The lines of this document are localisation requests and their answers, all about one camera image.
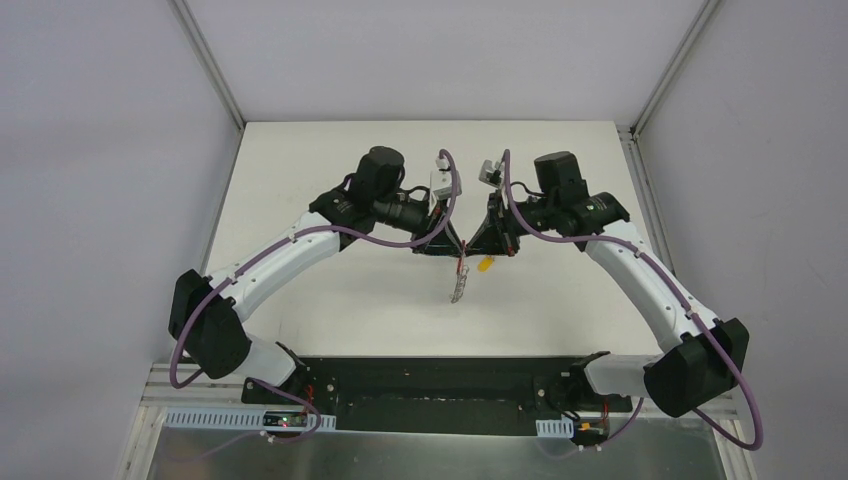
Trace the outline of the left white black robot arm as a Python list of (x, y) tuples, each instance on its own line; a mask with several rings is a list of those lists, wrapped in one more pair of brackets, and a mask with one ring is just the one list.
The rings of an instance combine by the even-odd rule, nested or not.
[(374, 146), (356, 170), (320, 194), (283, 233), (249, 257), (211, 274), (181, 274), (168, 324), (174, 338), (169, 382), (175, 389), (200, 376), (238, 375), (263, 383), (281, 404), (297, 402), (305, 378), (293, 353), (247, 333), (246, 321), (273, 294), (315, 264), (361, 240), (392, 249), (414, 250), (448, 231), (461, 194), (451, 153), (442, 149), (427, 198), (403, 189), (405, 160), (397, 150)]

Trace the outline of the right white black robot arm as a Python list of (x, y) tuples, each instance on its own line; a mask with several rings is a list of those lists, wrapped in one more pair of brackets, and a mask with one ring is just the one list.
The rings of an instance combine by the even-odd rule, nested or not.
[(590, 410), (607, 395), (646, 397), (677, 418), (736, 387), (733, 372), (742, 369), (750, 341), (742, 322), (722, 320), (695, 299), (659, 262), (622, 204), (610, 193), (589, 193), (573, 153), (543, 155), (534, 168), (539, 192), (512, 202), (503, 163), (483, 162), (479, 179), (495, 190), (467, 254), (514, 256), (525, 235), (568, 238), (615, 281), (661, 350), (583, 360), (567, 384), (572, 404)]

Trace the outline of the metal keyring with red handle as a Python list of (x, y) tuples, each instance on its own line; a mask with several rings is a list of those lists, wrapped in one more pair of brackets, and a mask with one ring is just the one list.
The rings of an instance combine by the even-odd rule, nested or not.
[(465, 258), (459, 258), (456, 268), (455, 285), (450, 295), (451, 304), (456, 304), (462, 299), (468, 279), (469, 269), (470, 267), (467, 265)]

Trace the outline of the key with yellow tag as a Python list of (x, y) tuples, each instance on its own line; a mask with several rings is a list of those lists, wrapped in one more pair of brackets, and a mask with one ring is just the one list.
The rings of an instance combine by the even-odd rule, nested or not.
[(494, 256), (489, 256), (489, 255), (485, 256), (479, 262), (479, 264), (477, 265), (477, 271), (481, 272), (481, 273), (487, 272), (492, 267), (494, 262), (495, 262)]

